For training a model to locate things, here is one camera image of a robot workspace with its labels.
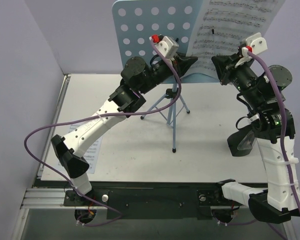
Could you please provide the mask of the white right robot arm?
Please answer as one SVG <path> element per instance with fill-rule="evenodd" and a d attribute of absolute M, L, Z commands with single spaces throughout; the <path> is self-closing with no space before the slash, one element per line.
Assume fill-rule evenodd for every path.
<path fill-rule="evenodd" d="M 271 65 L 258 76 L 251 69 L 251 60 L 240 64 L 240 59 L 237 53 L 211 59 L 220 83 L 232 84 L 238 90 L 237 99 L 248 109 L 249 124 L 232 134 L 227 143 L 234 157 L 248 155 L 257 143 L 267 188 L 252 188 L 229 179 L 218 183 L 213 198 L 220 205 L 232 200 L 247 206 L 260 222 L 284 223 L 300 216 L 295 124 L 282 95 L 292 74 L 281 65 Z"/>

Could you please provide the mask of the sheet music booklet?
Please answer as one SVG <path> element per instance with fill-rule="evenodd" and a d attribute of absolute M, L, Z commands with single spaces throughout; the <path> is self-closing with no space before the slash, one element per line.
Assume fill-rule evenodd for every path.
<path fill-rule="evenodd" d="M 249 36 L 264 35 L 284 3 L 283 0 L 197 0 L 186 54 L 198 60 L 183 82 L 216 83 L 211 58 L 232 55 Z"/>

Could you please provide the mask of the light blue music stand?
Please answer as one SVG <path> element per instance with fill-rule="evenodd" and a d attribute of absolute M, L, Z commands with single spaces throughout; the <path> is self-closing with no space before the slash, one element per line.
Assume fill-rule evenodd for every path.
<path fill-rule="evenodd" d="M 117 0 L 112 17 L 123 66 L 123 80 L 138 95 L 148 93 L 159 84 L 171 84 L 165 93 L 145 112 L 163 114 L 172 128 L 172 152 L 177 151 L 177 101 L 189 114 L 181 95 L 182 83 L 212 82 L 213 78 L 189 73 L 197 57 L 187 56 L 188 40 L 199 13 L 198 0 Z"/>

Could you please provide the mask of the black metronome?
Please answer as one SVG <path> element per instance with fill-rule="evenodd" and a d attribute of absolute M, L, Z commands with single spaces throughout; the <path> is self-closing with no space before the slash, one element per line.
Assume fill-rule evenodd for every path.
<path fill-rule="evenodd" d="M 250 154 L 255 142 L 252 127 L 247 125 L 227 138 L 227 144 L 233 157 L 244 157 Z"/>

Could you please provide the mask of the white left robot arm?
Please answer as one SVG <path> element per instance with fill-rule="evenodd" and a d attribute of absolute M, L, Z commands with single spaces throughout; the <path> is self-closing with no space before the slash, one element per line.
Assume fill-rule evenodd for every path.
<path fill-rule="evenodd" d="M 78 190 L 75 200 L 80 205 L 87 206 L 93 200 L 87 174 L 89 164 L 84 159 L 86 151 L 113 126 L 127 119 L 126 113 L 135 113 L 140 109 L 146 102 L 143 95 L 173 75 L 171 67 L 182 77 L 197 60 L 195 56 L 176 53 L 168 63 L 160 60 L 149 66 L 142 57 L 131 57 L 120 73 L 122 79 L 119 87 L 93 114 L 94 119 L 64 136 L 56 134 L 52 137 L 54 153 Z"/>

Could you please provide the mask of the sheet music page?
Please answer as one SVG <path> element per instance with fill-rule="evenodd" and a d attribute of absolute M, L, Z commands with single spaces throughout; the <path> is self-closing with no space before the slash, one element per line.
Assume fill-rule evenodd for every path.
<path fill-rule="evenodd" d="M 67 133 L 74 131 L 80 125 L 82 125 L 82 123 L 71 124 L 67 129 Z M 99 139 L 97 139 L 83 155 L 84 159 L 89 164 L 89 169 L 87 170 L 88 174 L 94 174 L 96 171 L 96 165 L 98 162 L 98 156 L 102 144 L 102 139 L 102 136 Z M 66 173 L 66 170 L 62 167 L 59 161 L 57 161 L 55 168 L 62 173 Z"/>

